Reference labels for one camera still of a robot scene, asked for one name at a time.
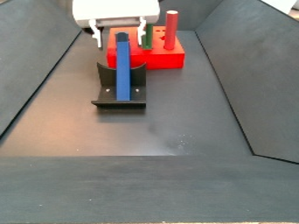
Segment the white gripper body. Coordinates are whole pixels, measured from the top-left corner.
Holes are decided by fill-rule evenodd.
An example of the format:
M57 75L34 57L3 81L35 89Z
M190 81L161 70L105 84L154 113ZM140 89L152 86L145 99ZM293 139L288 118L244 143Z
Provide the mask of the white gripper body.
M154 24L160 16L157 0L71 0L71 16L81 28L93 20L98 27Z

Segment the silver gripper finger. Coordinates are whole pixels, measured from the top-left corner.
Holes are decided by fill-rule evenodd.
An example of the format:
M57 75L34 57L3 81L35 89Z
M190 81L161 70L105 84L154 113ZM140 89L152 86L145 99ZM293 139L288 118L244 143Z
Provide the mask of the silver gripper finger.
M142 44L142 36L145 35L145 18L138 18L138 26L136 29L136 36L137 36L137 45L140 46Z
M89 25L89 28L91 30L91 38L97 41L97 48L101 48L101 31L99 29L97 28L97 21L95 19L90 19L87 21L87 25Z

